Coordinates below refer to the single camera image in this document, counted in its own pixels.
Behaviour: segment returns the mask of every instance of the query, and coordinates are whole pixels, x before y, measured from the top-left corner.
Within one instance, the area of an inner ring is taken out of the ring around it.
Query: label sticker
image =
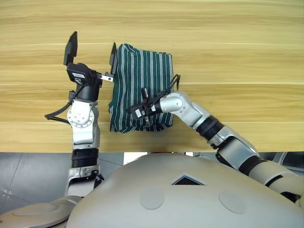
[[[82,74],[77,74],[77,73],[72,73],[74,75],[74,77],[81,77],[81,78],[85,78],[84,75]]]
[[[139,109],[136,109],[135,113],[137,115],[137,118],[142,116],[141,111],[139,111]]]

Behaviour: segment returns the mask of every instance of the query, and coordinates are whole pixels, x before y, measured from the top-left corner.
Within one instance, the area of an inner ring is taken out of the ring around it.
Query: wood grain surface
[[[75,88],[62,65],[75,30],[76,62],[109,71],[114,41],[172,53],[180,89],[259,151],[304,150],[303,0],[2,0],[0,152],[71,151],[71,127],[44,114]],[[109,132],[112,90],[98,100],[100,152],[212,151],[178,118]]]

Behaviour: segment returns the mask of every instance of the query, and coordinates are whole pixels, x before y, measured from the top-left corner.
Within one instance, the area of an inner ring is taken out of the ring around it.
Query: green striped cloth
[[[145,51],[122,44],[117,50],[118,66],[114,77],[113,99],[109,104],[110,131],[156,132],[172,126],[172,114],[150,117],[151,126],[144,119],[135,121],[127,108],[142,103],[141,88],[147,88],[150,98],[169,86],[172,80],[172,56],[164,52]]]

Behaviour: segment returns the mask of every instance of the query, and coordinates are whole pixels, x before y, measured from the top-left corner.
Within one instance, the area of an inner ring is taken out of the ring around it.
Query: silver robot arm segment
[[[96,151],[100,144],[97,104],[96,101],[74,99],[67,112],[67,119],[73,129],[73,157],[66,195],[86,196],[94,188],[99,174],[96,162]]]
[[[304,209],[304,181],[283,166],[261,159],[254,146],[223,125],[186,93],[176,91],[155,105],[164,113],[178,116],[188,127],[217,149],[217,159],[290,199]]]

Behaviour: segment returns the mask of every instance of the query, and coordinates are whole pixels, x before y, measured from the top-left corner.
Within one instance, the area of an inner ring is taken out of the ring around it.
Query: wire
[[[176,74],[176,75],[172,78],[172,80],[171,80],[171,82],[170,82],[170,85],[167,87],[167,89],[164,90],[159,96],[157,96],[157,99],[150,105],[150,108],[151,108],[153,105],[155,105],[155,103],[156,103],[159,99],[161,99],[166,93],[168,93],[168,92],[174,87],[175,84],[176,84],[176,88],[177,88],[177,90],[178,90],[178,89],[179,89],[180,78],[181,78],[181,76],[178,75],[178,74]]]
[[[49,114],[46,114],[44,115],[45,118],[47,118],[48,120],[55,120],[55,121],[59,121],[59,122],[62,122],[62,123],[66,123],[66,124],[70,124],[68,120],[66,119],[63,119],[63,118],[60,118],[60,117],[57,117],[56,115],[59,115],[61,113],[63,113],[72,103],[73,103],[73,100],[76,98],[76,96],[80,93],[80,91],[84,88],[85,86],[82,85],[77,91],[76,93],[74,94],[74,96],[72,97],[72,99],[65,105],[63,106],[62,108],[60,108],[59,110],[53,112],[53,113],[49,113]]]

